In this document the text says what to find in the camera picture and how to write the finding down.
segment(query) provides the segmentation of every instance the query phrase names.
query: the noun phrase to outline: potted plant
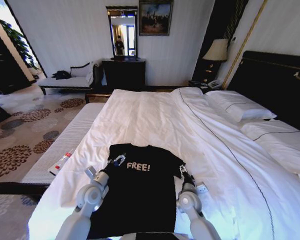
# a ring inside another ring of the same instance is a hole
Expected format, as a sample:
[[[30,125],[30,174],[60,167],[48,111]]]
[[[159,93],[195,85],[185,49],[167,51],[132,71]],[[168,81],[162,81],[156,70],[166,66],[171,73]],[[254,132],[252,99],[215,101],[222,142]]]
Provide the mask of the potted plant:
[[[6,21],[0,20],[0,24],[5,30],[6,34],[9,36],[11,42],[15,46],[25,65],[29,68],[32,75],[37,75],[39,68],[34,64],[33,57],[29,54],[28,45],[23,41],[25,37],[18,31],[11,27],[11,24]]]

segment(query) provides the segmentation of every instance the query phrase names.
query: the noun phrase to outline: headboard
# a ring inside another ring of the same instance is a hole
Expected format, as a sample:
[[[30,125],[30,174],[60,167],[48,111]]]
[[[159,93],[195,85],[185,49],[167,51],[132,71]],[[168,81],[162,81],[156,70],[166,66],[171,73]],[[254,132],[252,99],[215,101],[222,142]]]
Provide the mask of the headboard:
[[[300,56],[245,51],[227,90],[261,104],[300,130]]]

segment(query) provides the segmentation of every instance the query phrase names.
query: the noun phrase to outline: white bottle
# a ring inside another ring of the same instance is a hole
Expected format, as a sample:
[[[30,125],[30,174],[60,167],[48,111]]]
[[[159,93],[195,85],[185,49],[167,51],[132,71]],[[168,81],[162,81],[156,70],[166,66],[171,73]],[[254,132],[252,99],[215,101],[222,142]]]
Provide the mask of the white bottle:
[[[59,161],[57,161],[48,169],[48,172],[56,176],[59,173],[59,171],[62,169],[62,167],[65,165],[66,161],[72,156],[73,153],[74,153],[74,149],[68,151],[65,155],[63,155],[62,158],[59,159]]]

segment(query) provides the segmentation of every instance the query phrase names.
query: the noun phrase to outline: framed painting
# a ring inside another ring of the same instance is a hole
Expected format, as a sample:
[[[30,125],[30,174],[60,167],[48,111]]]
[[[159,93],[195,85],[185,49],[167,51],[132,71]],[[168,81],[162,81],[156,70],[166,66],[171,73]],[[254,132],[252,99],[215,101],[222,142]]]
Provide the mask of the framed painting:
[[[169,36],[173,0],[139,1],[139,35]]]

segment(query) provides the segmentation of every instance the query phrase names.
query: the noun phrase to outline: floor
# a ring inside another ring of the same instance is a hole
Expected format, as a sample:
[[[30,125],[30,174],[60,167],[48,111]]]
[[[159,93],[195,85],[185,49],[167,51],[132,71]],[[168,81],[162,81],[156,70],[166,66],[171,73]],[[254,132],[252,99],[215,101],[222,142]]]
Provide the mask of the floor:
[[[0,95],[0,106],[12,115],[0,123],[0,182],[19,182],[86,104],[83,92],[46,93],[33,84]],[[0,195],[0,240],[26,240],[35,207],[25,196]]]

